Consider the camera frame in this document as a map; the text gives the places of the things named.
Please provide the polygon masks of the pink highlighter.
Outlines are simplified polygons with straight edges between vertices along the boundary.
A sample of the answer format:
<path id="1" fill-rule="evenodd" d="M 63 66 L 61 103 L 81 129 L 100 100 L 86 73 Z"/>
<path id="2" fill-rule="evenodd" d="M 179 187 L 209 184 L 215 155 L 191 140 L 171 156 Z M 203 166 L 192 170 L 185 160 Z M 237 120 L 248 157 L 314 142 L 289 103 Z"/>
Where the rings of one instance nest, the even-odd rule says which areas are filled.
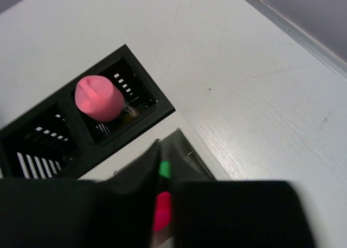
<path id="1" fill-rule="evenodd" d="M 156 196 L 153 231 L 158 232 L 171 222 L 171 194 L 161 192 Z"/>

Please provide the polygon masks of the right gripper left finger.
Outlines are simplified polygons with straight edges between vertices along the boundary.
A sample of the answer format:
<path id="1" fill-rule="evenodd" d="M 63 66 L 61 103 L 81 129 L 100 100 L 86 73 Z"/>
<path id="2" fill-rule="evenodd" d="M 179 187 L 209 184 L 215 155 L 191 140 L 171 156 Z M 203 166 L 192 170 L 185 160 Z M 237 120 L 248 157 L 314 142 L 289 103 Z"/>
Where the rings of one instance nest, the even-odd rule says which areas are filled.
<path id="1" fill-rule="evenodd" d="M 116 176 L 2 179 L 1 247 L 149 247 L 160 143 Z"/>

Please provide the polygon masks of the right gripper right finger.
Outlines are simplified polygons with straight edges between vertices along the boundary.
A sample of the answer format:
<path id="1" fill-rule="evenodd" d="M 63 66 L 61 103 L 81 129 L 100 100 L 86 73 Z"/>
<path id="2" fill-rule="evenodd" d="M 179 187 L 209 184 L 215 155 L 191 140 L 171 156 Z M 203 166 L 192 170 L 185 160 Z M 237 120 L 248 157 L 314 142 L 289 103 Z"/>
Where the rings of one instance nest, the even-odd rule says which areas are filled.
<path id="1" fill-rule="evenodd" d="M 209 180 L 171 160 L 175 247 L 316 247 L 295 189 L 286 181 Z"/>

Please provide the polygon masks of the green highlighter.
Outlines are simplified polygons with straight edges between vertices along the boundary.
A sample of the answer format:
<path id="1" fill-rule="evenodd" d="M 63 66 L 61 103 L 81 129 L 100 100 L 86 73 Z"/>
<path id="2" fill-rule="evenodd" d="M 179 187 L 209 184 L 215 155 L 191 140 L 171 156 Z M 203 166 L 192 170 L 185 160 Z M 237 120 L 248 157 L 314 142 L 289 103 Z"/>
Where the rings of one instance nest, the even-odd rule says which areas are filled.
<path id="1" fill-rule="evenodd" d="M 160 163 L 159 174 L 161 177 L 170 179 L 171 178 L 171 167 L 170 162 L 165 160 Z"/>

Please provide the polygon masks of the pink glue stick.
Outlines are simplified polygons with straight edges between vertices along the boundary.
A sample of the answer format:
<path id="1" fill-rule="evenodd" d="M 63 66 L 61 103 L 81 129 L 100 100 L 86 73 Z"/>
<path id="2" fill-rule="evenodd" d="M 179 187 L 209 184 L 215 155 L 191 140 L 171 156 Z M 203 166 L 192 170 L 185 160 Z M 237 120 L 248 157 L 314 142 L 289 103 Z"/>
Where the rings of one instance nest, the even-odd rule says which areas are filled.
<path id="1" fill-rule="evenodd" d="M 110 122 L 122 112 L 125 99 L 106 77 L 89 75 L 78 81 L 74 101 L 77 108 L 97 122 Z"/>

